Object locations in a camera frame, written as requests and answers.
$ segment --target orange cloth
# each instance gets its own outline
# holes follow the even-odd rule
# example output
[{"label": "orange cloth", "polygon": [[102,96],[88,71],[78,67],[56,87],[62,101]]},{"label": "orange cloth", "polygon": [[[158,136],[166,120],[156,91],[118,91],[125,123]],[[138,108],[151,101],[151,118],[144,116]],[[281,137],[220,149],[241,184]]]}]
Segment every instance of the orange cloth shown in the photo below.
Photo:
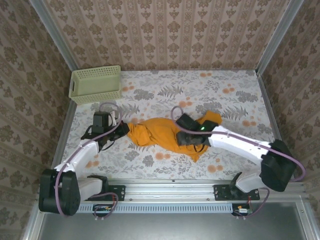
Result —
[{"label": "orange cloth", "polygon": [[[203,124],[205,120],[222,123],[220,114],[207,111],[206,114],[197,120],[198,123]],[[151,118],[149,120],[140,122],[137,125],[128,123],[129,133],[127,136],[138,146],[145,147],[149,145],[159,145],[164,149],[190,156],[194,162],[208,149],[205,146],[202,151],[202,145],[196,146],[196,152],[193,145],[179,146],[176,139],[176,134],[180,129],[176,127],[171,119],[167,118]]]}]

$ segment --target basket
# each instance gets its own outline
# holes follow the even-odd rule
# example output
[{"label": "basket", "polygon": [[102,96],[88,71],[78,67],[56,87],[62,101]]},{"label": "basket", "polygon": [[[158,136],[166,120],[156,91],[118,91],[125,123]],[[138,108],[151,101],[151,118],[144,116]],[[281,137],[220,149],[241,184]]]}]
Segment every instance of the basket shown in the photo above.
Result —
[{"label": "basket", "polygon": [[120,72],[119,65],[73,71],[69,87],[69,98],[78,105],[120,99]]}]

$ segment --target purple cable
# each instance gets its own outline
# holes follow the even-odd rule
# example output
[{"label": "purple cable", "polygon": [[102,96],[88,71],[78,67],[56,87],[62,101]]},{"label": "purple cable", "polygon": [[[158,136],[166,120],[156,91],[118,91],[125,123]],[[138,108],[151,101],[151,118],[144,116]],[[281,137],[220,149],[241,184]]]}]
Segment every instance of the purple cable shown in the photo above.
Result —
[{"label": "purple cable", "polygon": [[103,133],[99,136],[96,136],[94,137],[93,139],[90,139],[88,141],[86,141],[82,146],[78,147],[77,150],[69,157],[68,161],[63,165],[63,167],[60,169],[60,171],[58,172],[58,175],[56,176],[56,180],[55,180],[55,185],[54,185],[54,194],[55,194],[55,204],[56,204],[56,207],[58,209],[58,212],[60,213],[60,215],[62,216],[66,216],[64,214],[64,212],[62,211],[62,208],[61,208],[61,205],[60,205],[60,201],[59,201],[59,181],[60,181],[60,177],[64,171],[64,169],[67,167],[68,163],[71,162],[71,160],[77,155],[77,153],[79,153],[81,151],[81,149],[83,147],[85,147],[86,145],[88,145],[89,143],[92,143],[93,141],[99,139],[99,138],[102,138],[110,133],[112,133],[114,130],[117,129],[117,127],[119,127],[119,125],[121,124],[121,120],[123,118],[123,114],[122,114],[122,111],[120,109],[120,107],[115,104],[115,103],[112,103],[112,102],[104,102],[100,105],[99,107],[99,111],[101,110],[101,107],[103,105],[113,105],[116,107],[117,111],[119,112],[119,121],[118,123],[114,126],[114,128],[112,128],[110,131],[107,131],[106,133]]},{"label": "purple cable", "polygon": [[[97,195],[93,195],[91,198],[98,198],[98,197],[104,197],[104,196],[108,196],[108,195],[112,195],[112,196],[115,196],[115,204],[113,205],[113,207],[111,208],[111,210],[108,212],[107,215],[105,215],[103,218],[106,219],[108,218],[112,213],[113,211],[116,209],[116,206],[118,205],[118,202],[119,202],[119,197],[117,194],[115,194],[114,192],[106,192],[106,193],[102,193],[102,194],[97,194]],[[98,209],[101,209],[105,207],[104,205],[100,205],[100,206],[97,206],[95,209],[94,209],[94,212],[93,212],[93,215],[98,218],[97,216],[97,210]]]},{"label": "purple cable", "polygon": [[269,190],[269,188],[267,188],[267,187],[261,187],[261,189],[266,190],[267,193],[266,193],[266,196],[265,196],[263,202],[261,203],[261,205],[258,207],[258,209],[257,209],[256,211],[254,211],[253,213],[251,213],[250,215],[247,215],[247,216],[243,216],[241,213],[236,212],[236,211],[233,211],[233,212],[236,213],[237,215],[239,215],[240,217],[243,217],[243,218],[250,218],[250,217],[253,217],[254,215],[256,215],[256,214],[263,208],[263,206],[266,204],[266,202],[267,202],[267,200],[268,200],[268,198],[269,198],[269,195],[270,195],[270,190]]},{"label": "purple cable", "polygon": [[171,110],[171,119],[172,119],[173,123],[177,126],[177,128],[179,128],[181,131],[186,132],[187,134],[194,134],[194,135],[203,135],[203,134],[226,135],[226,136],[229,136],[229,137],[232,137],[232,138],[241,140],[241,141],[246,142],[246,143],[248,143],[248,144],[252,144],[252,145],[257,146],[257,147],[259,147],[259,148],[262,148],[262,149],[268,150],[268,151],[270,151],[270,152],[273,152],[274,154],[277,154],[277,155],[282,156],[282,157],[284,157],[284,158],[286,158],[286,159],[289,159],[290,161],[292,161],[292,162],[294,162],[295,164],[297,164],[297,165],[301,168],[302,174],[301,174],[299,177],[291,180],[291,182],[301,181],[301,180],[306,176],[306,169],[305,169],[305,167],[304,167],[298,160],[294,159],[292,156],[289,156],[289,155],[284,154],[284,153],[282,153],[282,152],[280,152],[280,151],[274,150],[274,149],[272,149],[271,147],[263,146],[263,145],[260,145],[258,142],[251,141],[251,140],[245,139],[245,138],[243,138],[243,137],[240,137],[240,136],[237,136],[237,135],[234,135],[234,134],[231,134],[231,133],[226,133],[226,132],[223,132],[223,131],[201,131],[201,132],[199,132],[199,131],[190,131],[190,130],[187,130],[187,129],[179,126],[179,125],[176,123],[175,119],[174,119],[174,110],[177,109],[177,108],[179,108],[179,109],[181,110],[181,114],[184,113],[184,111],[182,110],[182,108],[181,108],[180,106],[175,106],[175,107],[172,108],[172,110]]}]

